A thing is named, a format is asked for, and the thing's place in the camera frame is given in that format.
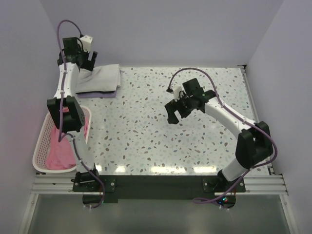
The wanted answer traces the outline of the white t shirt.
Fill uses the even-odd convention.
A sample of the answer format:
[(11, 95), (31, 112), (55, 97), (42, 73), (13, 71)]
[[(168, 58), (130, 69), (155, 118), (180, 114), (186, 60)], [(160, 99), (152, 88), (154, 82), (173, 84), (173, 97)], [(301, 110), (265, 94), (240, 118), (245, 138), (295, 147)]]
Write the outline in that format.
[(119, 64), (97, 66), (93, 71), (81, 69), (76, 89), (81, 85), (121, 85)]

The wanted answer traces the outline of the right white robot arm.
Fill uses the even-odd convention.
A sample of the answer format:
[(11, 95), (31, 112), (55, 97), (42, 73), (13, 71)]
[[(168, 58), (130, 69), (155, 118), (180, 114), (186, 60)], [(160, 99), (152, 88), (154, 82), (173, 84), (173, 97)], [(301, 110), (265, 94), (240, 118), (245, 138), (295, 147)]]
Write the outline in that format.
[(273, 144), (268, 139), (268, 125), (263, 121), (251, 123), (250, 119), (227, 108), (219, 102), (215, 91), (204, 91), (196, 78), (166, 91), (174, 96), (165, 105), (169, 124), (179, 123), (175, 112), (179, 112), (181, 118), (186, 118), (193, 110), (200, 110), (219, 121), (237, 140), (235, 158), (210, 183), (214, 189), (229, 191), (239, 177), (272, 155)]

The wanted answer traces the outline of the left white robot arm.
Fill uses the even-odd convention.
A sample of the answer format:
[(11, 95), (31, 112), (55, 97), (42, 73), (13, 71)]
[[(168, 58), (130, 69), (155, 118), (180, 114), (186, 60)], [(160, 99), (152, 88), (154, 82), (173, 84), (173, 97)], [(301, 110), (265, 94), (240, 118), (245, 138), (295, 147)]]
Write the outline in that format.
[(88, 59), (91, 41), (84, 36), (63, 38), (57, 60), (58, 87), (54, 97), (47, 100), (48, 111), (59, 133), (57, 153), (75, 163), (77, 172), (72, 179), (75, 192), (96, 191), (104, 187), (86, 143), (88, 119), (75, 97), (81, 69), (93, 68), (97, 57), (97, 53), (93, 53), (92, 59)]

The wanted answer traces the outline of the folded black t shirt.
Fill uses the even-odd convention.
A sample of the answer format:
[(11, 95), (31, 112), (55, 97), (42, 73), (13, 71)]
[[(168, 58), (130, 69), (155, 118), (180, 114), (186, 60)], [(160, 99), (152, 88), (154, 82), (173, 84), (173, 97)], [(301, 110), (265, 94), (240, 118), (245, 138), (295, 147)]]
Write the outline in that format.
[(103, 94), (112, 94), (112, 93), (115, 93), (115, 91), (99, 91), (99, 93), (103, 93)]

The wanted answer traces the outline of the folded lavender t shirt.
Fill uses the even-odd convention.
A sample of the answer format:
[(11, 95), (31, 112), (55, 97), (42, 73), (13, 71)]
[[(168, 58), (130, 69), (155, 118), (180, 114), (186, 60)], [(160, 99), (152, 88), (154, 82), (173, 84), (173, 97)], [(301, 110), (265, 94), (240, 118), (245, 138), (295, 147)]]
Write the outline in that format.
[[(76, 94), (79, 98), (114, 98), (117, 95), (117, 90), (121, 87), (121, 85), (84, 85), (79, 86), (76, 89)], [(115, 91), (112, 94), (103, 94), (99, 93), (99, 91)]]

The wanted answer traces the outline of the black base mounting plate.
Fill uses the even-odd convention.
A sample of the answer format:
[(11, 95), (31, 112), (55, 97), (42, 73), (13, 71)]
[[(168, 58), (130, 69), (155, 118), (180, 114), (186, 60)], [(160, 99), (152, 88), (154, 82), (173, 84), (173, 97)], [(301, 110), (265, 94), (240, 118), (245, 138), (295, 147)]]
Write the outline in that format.
[(76, 173), (73, 192), (83, 193), (83, 204), (118, 203), (122, 199), (192, 200), (215, 198), (217, 193), (246, 191), (244, 181), (220, 181), (216, 175), (100, 175)]

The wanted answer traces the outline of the white plastic laundry basket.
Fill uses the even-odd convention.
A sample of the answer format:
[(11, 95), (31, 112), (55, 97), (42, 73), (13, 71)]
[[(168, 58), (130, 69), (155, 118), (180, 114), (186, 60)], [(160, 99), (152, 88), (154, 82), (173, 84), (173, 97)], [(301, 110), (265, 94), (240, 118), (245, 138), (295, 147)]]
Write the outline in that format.
[[(86, 106), (81, 106), (84, 116), (87, 118), (87, 130), (85, 131), (85, 145), (87, 146), (87, 151), (86, 153), (89, 153), (88, 151), (88, 140), (89, 140), (89, 133), (90, 133), (90, 128), (91, 128), (91, 123), (92, 123), (92, 113), (91, 110), (86, 107)], [(32, 159), (32, 163), (34, 168), (41, 173), (50, 173), (50, 174), (61, 174), (61, 173), (69, 173), (72, 172), (74, 170), (77, 169), (77, 166), (74, 166), (70, 169), (66, 169), (66, 170), (49, 170), (45, 163), (46, 163), (46, 159), (49, 155), (50, 149), (51, 149), (51, 132), (52, 132), (52, 128), (55, 126), (53, 119), (50, 115), (50, 113), (48, 113), (44, 119), (38, 140), (37, 140), (37, 144), (35, 147), (35, 151), (33, 154), (33, 159)], [(91, 162), (91, 159), (94, 161), (94, 158), (91, 157), (92, 155), (88, 155), (88, 162), (83, 160), (82, 154), (80, 154), (80, 150), (82, 150), (83, 147), (82, 146), (78, 146), (78, 142), (81, 143), (81, 137), (79, 137), (79, 139), (75, 138), (75, 142), (74, 142), (74, 135), (71, 139), (71, 141), (69, 140), (69, 143), (72, 144), (72, 150), (73, 150), (73, 154), (76, 156), (76, 162), (79, 162), (79, 159), (77, 158), (77, 154), (75, 153), (75, 148), (78, 152), (78, 156), (80, 157), (80, 160), (82, 160), (83, 163), (85, 163), (86, 166), (91, 166), (88, 165), (88, 162)]]

